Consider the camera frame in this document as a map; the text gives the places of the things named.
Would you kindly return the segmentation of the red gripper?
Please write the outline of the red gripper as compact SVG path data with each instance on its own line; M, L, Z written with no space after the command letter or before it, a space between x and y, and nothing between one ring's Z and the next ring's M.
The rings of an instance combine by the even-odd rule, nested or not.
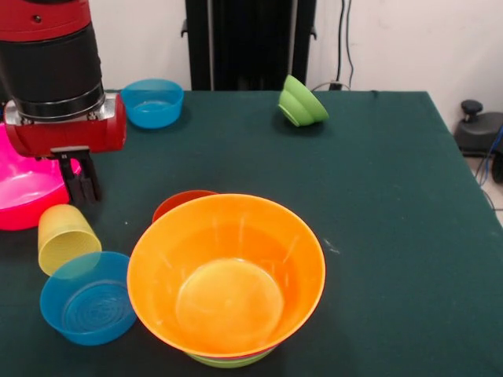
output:
M9 101L4 123L10 144L24 157L52 158L57 152L80 150L113 152L122 149L127 137L127 115L117 93L107 93L103 104L92 112L60 122L25 119ZM69 155L57 156L68 197L76 206L85 199L101 201L101 187L88 151L79 152L79 161Z

